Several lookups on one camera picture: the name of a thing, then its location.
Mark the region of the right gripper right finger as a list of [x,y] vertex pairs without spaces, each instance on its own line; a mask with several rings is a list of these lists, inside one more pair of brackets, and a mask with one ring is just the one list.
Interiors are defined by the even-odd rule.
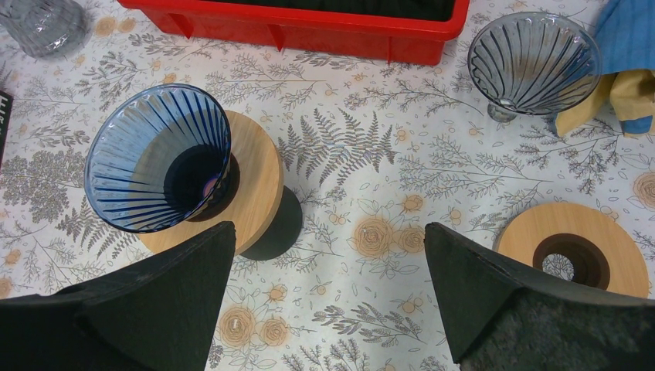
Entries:
[[441,223],[425,253],[463,370],[652,370],[654,303],[564,281]]

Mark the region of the blue glass dripper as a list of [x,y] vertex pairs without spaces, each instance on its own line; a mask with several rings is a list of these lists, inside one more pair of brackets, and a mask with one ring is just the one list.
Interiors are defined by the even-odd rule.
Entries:
[[232,181],[229,119],[208,92],[183,83],[148,88],[98,131],[84,169],[90,207],[129,233],[152,233],[224,201]]

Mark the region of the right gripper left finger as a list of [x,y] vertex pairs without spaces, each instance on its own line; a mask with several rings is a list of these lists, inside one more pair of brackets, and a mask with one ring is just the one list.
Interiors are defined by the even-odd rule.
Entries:
[[48,296],[1,302],[3,370],[202,370],[236,251],[221,222]]

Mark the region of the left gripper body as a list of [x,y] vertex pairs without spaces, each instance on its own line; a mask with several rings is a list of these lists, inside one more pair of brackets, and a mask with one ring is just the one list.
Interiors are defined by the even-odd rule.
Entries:
[[0,125],[1,125],[1,134],[0,134],[0,159],[3,158],[4,148],[6,143],[6,138],[8,134],[8,126],[10,122],[12,105],[14,98],[11,94],[1,91],[1,109],[0,109]]

